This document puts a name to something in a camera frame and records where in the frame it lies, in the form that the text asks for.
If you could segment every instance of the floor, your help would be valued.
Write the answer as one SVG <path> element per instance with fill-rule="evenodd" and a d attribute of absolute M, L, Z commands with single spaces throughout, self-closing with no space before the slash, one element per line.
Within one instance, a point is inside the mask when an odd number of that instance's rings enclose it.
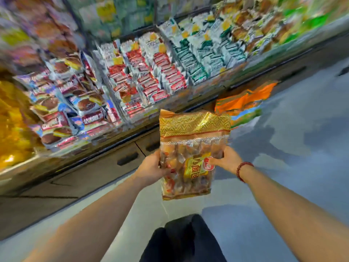
<path fill-rule="evenodd" d="M 265 101 L 263 115 L 232 132 L 230 145 L 349 225 L 349 74 L 336 76 L 348 64 L 349 59 L 340 61 Z M 60 224 L 123 180 L 4 240 L 0 261 L 20 262 Z M 163 202 L 159 182 L 141 191 L 102 261 L 137 262 L 156 228 L 192 213 L 203 216 L 227 261 L 296 261 L 248 187 L 222 169 L 207 196 Z"/>

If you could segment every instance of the person's left arm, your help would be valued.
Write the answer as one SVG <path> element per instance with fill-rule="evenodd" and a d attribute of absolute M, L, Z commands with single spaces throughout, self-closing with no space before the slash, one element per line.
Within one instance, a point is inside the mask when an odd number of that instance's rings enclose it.
<path fill-rule="evenodd" d="M 123 183 L 61 225 L 24 262 L 101 261 L 138 193 L 168 173 L 168 169 L 159 169 L 158 164 L 159 151 L 156 151 Z"/>

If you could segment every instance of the bracelet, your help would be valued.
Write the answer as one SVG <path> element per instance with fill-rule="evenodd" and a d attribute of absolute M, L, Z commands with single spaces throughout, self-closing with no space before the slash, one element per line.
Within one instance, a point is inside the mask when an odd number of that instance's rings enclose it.
<path fill-rule="evenodd" d="M 243 162 L 243 163 L 241 163 L 241 164 L 238 166 L 238 169 L 236 169 L 236 176 L 238 177 L 238 179 L 240 179 L 240 181 L 242 181 L 242 182 L 244 182 L 244 183 L 245 183 L 245 181 L 240 177 L 240 169 L 241 169 L 245 164 L 248 164 L 249 166 L 253 166 L 253 167 L 254 167 L 254 165 L 253 165 L 252 163 L 250 163 L 250 162 Z"/>

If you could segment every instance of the person's right arm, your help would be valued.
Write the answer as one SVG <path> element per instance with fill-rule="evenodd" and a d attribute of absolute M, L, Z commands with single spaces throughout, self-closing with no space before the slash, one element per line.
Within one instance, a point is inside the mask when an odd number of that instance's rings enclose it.
<path fill-rule="evenodd" d="M 211 158 L 209 161 L 234 174 L 242 162 L 231 147 L 225 148 L 224 158 Z M 255 167 L 242 166 L 240 177 L 249 185 L 271 224 L 300 261 L 349 260 L 347 226 Z"/>

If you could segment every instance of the person's left hand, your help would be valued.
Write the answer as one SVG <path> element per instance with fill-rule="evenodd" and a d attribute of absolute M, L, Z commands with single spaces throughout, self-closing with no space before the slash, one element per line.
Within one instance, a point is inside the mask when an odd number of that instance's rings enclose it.
<path fill-rule="evenodd" d="M 159 168 L 160 150 L 148 155 L 134 173 L 134 177 L 141 181 L 143 187 L 154 184 L 160 178 L 170 174 L 171 169 Z"/>

